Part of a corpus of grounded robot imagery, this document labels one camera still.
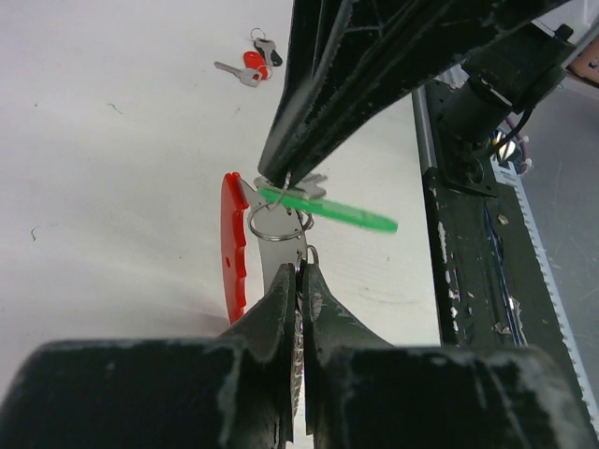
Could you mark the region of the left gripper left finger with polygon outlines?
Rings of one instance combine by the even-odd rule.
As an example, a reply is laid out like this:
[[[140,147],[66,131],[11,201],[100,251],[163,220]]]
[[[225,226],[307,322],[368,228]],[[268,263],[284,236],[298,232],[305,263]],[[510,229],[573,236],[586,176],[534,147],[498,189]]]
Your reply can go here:
[[[5,448],[283,448],[293,438],[296,271],[215,338],[57,340],[17,371]]]

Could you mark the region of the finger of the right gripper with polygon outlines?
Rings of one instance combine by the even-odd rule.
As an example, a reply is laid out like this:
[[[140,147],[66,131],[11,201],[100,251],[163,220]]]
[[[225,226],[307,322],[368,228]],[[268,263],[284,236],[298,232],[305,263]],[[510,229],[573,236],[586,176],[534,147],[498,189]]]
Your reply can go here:
[[[310,114],[350,16],[349,1],[293,3],[284,89],[258,163],[270,181],[297,181],[315,166]]]
[[[377,113],[424,88],[446,179],[479,185],[495,128],[562,80],[554,1],[297,1],[280,101],[280,182],[294,185]]]

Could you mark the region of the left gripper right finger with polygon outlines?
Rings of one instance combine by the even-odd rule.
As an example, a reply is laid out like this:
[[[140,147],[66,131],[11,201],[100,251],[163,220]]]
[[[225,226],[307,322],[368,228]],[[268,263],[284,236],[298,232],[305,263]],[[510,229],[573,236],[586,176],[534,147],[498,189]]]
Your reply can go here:
[[[535,349],[399,347],[321,270],[302,276],[306,429],[318,448],[587,448],[591,429]]]

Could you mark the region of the red tag key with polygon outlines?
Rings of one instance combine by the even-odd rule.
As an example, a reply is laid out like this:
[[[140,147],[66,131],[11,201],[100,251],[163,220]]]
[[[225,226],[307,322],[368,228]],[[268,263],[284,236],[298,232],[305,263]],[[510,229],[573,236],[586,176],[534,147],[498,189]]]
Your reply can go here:
[[[246,51],[241,59],[243,67],[237,68],[221,62],[214,62],[216,69],[233,75],[241,84],[256,88],[262,81],[272,77],[273,69],[283,65],[283,58],[277,50],[276,43],[269,39],[259,27],[250,31],[253,48]]]

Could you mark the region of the green tag key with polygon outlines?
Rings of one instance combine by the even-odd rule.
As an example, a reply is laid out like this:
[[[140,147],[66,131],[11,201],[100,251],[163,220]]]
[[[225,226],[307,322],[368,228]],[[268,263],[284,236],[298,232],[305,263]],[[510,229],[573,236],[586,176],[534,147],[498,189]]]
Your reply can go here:
[[[317,215],[332,221],[384,233],[396,233],[398,222],[384,215],[364,210],[326,198],[327,192],[320,183],[325,175],[311,174],[295,187],[276,187],[266,178],[254,181],[257,192],[269,206],[284,206],[292,210]]]

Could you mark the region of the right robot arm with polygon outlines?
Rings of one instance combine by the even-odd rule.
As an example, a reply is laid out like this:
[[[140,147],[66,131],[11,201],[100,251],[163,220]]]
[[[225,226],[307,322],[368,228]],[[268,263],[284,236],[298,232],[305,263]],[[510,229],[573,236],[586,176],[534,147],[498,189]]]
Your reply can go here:
[[[295,184],[363,124],[456,64],[529,107],[532,21],[554,1],[298,1],[285,86],[258,170]]]

